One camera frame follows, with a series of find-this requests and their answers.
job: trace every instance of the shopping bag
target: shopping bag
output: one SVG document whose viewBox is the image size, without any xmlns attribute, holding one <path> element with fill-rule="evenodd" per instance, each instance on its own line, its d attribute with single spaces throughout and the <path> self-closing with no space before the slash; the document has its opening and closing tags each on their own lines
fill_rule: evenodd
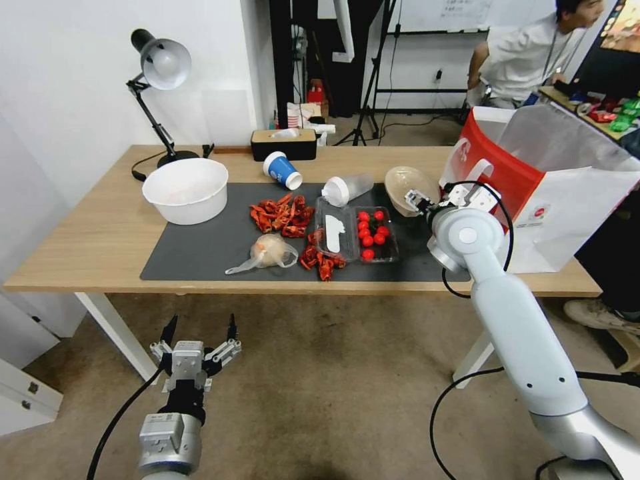
<svg viewBox="0 0 640 480">
<path fill-rule="evenodd" d="M 502 196 L 515 228 L 509 271 L 554 272 L 638 183 L 640 161 L 550 105 L 475 107 L 440 185 L 466 179 L 484 181 Z M 502 212 L 494 215 L 506 228 Z"/>
</svg>

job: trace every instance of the whiteboard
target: whiteboard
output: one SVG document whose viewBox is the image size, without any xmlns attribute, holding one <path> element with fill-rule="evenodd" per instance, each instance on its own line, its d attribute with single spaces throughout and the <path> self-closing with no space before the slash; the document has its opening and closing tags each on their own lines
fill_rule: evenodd
<svg viewBox="0 0 640 480">
<path fill-rule="evenodd" d="M 555 0 L 396 0 L 389 32 L 517 28 L 555 11 Z"/>
</svg>

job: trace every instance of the wooden table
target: wooden table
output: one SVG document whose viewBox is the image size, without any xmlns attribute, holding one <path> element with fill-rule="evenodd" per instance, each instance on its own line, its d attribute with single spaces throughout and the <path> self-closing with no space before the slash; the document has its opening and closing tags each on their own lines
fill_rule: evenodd
<svg viewBox="0 0 640 480">
<path fill-rule="evenodd" d="M 160 150 L 159 146 L 131 147 L 5 284 L 5 288 L 12 291 L 74 292 L 144 378 L 153 374 L 155 365 L 105 293 L 450 295 L 439 281 L 140 280 L 140 272 L 165 228 L 165 221 L 144 200 L 141 184 L 132 178 L 130 170 L 134 162 Z M 316 160 L 294 164 L 307 182 L 324 182 L 333 175 L 364 171 L 371 173 L 374 180 L 382 181 L 385 173 L 398 165 L 416 167 L 437 179 L 449 152 L 449 147 L 325 147 L 318 149 Z M 254 162 L 249 153 L 216 154 L 215 159 L 228 168 L 229 182 L 272 181 L 264 176 L 261 164 Z M 153 168 L 152 160 L 141 165 L 140 170 L 150 172 Z M 600 294 L 597 284 L 576 260 L 558 273 L 520 277 L 540 297 L 596 297 Z M 471 283 L 454 282 L 452 286 L 469 293 Z"/>
<path fill-rule="evenodd" d="M 604 135 L 608 136 L 611 140 L 618 143 L 620 139 L 624 136 L 624 132 L 614 132 L 609 129 L 608 123 L 598 123 L 592 118 L 576 113 L 575 109 L 577 105 L 573 105 L 569 102 L 569 97 L 562 93 L 560 90 L 556 90 L 554 87 L 542 87 L 540 88 L 540 93 L 546 97 L 547 99 L 554 102 L 556 105 L 560 105 L 564 110 L 567 110 L 574 115 L 576 115 L 580 120 L 590 124 L 596 130 L 599 130 Z"/>
</svg>

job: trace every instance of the shoe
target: shoe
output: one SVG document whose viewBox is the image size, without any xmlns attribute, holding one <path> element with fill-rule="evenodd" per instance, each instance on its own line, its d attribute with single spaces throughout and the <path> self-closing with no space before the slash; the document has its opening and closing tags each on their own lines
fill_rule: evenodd
<svg viewBox="0 0 640 480">
<path fill-rule="evenodd" d="M 570 300 L 563 306 L 567 316 L 576 323 L 598 330 L 624 330 L 640 335 L 640 323 L 618 317 L 602 300 Z"/>
</svg>

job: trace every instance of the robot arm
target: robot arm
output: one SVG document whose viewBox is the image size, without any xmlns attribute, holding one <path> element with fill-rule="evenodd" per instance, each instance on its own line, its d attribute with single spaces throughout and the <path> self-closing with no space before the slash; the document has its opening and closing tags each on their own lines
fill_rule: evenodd
<svg viewBox="0 0 640 480">
<path fill-rule="evenodd" d="M 164 340 L 151 344 L 153 354 L 167 365 L 170 377 L 163 392 L 169 400 L 158 413 L 146 416 L 140 430 L 139 469 L 145 480 L 185 479 L 198 469 L 204 394 L 211 390 L 211 377 L 241 350 L 233 315 L 227 340 L 215 349 L 205 348 L 201 341 L 179 341 L 173 349 Z"/>
<path fill-rule="evenodd" d="M 637 478 L 640 445 L 593 410 L 575 370 L 526 284 L 504 272 L 495 252 L 504 232 L 487 210 L 468 201 L 418 208 L 432 226 L 429 248 L 445 267 L 466 268 L 474 280 L 471 302 L 496 354 L 546 440 L 576 460 L 599 459 L 621 478 Z M 454 195 L 469 198 L 469 195 Z"/>
</svg>

